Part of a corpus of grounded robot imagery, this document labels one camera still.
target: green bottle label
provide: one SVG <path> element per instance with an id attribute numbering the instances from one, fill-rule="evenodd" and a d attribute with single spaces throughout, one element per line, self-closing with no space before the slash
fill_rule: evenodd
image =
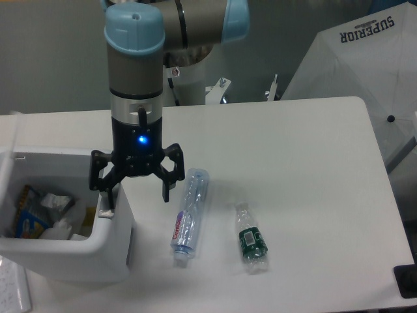
<path id="1" fill-rule="evenodd" d="M 246 230 L 242 230 L 239 233 L 239 241 L 243 255 L 254 251 L 256 248 L 259 248 L 262 253 L 266 253 L 268 251 L 268 247 L 266 246 L 258 227 L 251 227 Z"/>

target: white plastic lid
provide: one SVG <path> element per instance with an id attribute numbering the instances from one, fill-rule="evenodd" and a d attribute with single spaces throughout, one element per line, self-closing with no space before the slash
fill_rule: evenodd
<path id="1" fill-rule="evenodd" d="M 8 142 L 6 146 L 0 147 L 0 206 L 3 205 L 10 176 L 12 175 L 14 165 L 13 152 L 14 147 L 16 146 L 20 120 L 23 116 L 17 112 L 12 112 L 12 115 L 11 128 L 8 134 L 5 134 L 8 136 Z"/>

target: bottle label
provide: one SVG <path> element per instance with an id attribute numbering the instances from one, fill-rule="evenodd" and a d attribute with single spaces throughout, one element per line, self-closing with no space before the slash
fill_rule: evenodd
<path id="1" fill-rule="evenodd" d="M 184 211 L 181 211 L 177 215 L 177 220 L 175 221 L 175 228 L 174 228 L 174 234 L 172 235 L 172 240 L 178 239 L 183 216 L 184 216 Z"/>
<path id="2" fill-rule="evenodd" d="M 263 240 L 258 227 L 251 227 L 246 230 L 242 230 L 239 233 L 240 248 L 242 249 L 243 255 L 259 248 L 264 252 L 268 251 L 268 247 Z"/>

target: blue led light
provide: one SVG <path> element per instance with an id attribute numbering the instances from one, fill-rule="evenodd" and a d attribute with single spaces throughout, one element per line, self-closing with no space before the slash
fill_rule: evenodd
<path id="1" fill-rule="evenodd" d="M 137 139 L 137 141 L 142 144 L 142 145 L 147 145 L 148 144 L 148 138 L 144 137 L 144 136 L 139 136 L 139 138 Z"/>

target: snack package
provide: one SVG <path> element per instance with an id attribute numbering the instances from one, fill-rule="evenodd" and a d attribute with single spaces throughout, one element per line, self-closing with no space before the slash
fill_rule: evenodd
<path id="1" fill-rule="evenodd" d="M 52 227 L 48 210 L 40 205 L 42 195 L 30 186 L 23 189 L 16 215 L 15 238 L 37 239 Z"/>

